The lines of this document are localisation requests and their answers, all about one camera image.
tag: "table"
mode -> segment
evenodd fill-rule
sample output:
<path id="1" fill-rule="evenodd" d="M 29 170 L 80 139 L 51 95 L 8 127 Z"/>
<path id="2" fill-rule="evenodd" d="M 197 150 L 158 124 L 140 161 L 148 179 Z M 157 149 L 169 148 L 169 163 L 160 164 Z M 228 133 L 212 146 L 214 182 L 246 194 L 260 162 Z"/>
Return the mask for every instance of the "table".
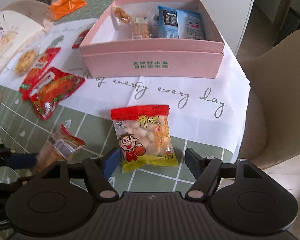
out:
<path id="1" fill-rule="evenodd" d="M 99 17 L 112 1 L 89 0 L 86 7 L 62 18 L 57 24 Z M 235 59 L 233 54 L 227 55 L 227 57 Z M 5 143 L 6 147 L 11 147 L 19 153 L 38 152 L 54 127 L 59 124 L 64 124 L 73 135 L 86 142 L 85 148 L 75 154 L 72 163 L 81 162 L 91 156 L 102 156 L 113 147 L 118 147 L 111 120 L 58 105 L 52 117 L 47 121 L 43 121 L 39 119 L 29 100 L 21 100 L 19 92 L 4 86 L 0 86 L 0 91 L 3 94 L 2 103 L 0 104 L 0 140 Z M 193 148 L 203 157 L 214 156 L 224 162 L 230 162 L 233 157 L 231 151 L 222 147 L 201 144 L 173 136 L 171 140 L 180 163 L 179 166 L 168 168 L 143 166 L 141 169 L 124 174 L 122 174 L 122 168 L 118 167 L 109 181 L 119 195 L 123 191 L 180 191 L 184 194 L 195 181 L 184 164 L 184 152 L 188 147 Z M 26 176 L 27 173 L 28 170 L 14 171 L 9 167 L 0 167 L 0 182 L 14 182 L 19 176 Z M 85 189 L 84 182 L 81 179 L 71 179 L 71 183 Z"/>

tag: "white arrow print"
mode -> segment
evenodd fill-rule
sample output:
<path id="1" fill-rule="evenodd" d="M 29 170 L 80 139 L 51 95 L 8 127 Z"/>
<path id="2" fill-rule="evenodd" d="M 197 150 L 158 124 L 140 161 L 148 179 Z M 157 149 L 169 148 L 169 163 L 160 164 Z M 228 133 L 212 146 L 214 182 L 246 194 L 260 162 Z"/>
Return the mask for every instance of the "white arrow print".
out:
<path id="1" fill-rule="evenodd" d="M 65 128 L 70 128 L 70 125 L 71 125 L 71 119 L 69 119 L 69 120 L 66 120 L 65 121 Z"/>
<path id="2" fill-rule="evenodd" d="M 114 187 L 114 177 L 110 177 L 108 180 L 112 187 Z"/>

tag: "barcode label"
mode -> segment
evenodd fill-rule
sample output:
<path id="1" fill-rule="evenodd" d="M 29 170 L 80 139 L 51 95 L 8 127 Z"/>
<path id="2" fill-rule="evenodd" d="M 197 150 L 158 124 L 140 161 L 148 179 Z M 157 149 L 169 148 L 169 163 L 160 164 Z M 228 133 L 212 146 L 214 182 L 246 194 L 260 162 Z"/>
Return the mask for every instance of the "barcode label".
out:
<path id="1" fill-rule="evenodd" d="M 72 153 L 75 152 L 75 150 L 68 145 L 63 139 L 57 140 L 53 145 L 64 158 L 69 158 Z"/>

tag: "white paper sheet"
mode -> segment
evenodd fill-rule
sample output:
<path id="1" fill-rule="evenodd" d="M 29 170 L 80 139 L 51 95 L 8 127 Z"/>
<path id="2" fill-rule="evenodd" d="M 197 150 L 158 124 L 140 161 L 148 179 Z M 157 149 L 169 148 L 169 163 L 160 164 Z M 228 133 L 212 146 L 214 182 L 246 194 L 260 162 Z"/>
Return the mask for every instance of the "white paper sheet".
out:
<path id="1" fill-rule="evenodd" d="M 55 26 L 40 42 L 43 50 L 58 36 L 60 53 L 51 62 L 65 72 L 81 75 L 86 82 L 60 104 L 95 116 L 111 119 L 110 109 L 145 104 L 170 106 L 170 134 L 199 143 L 218 146 L 234 153 L 241 145 L 250 91 L 234 54 L 226 44 L 224 58 L 215 79 L 181 77 L 92 78 L 80 49 L 71 49 L 78 35 L 95 20 L 81 20 Z M 23 78 L 12 71 L 18 55 L 0 76 L 0 84 L 18 90 Z"/>

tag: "paper bag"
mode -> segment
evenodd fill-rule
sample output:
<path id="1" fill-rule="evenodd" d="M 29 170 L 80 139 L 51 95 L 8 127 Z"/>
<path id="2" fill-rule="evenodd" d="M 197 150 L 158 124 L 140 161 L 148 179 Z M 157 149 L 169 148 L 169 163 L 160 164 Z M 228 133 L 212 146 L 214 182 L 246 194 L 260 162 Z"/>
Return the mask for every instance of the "paper bag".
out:
<path id="1" fill-rule="evenodd" d="M 58 0 L 50 5 L 50 9 L 56 21 L 85 5 L 87 5 L 85 0 Z"/>

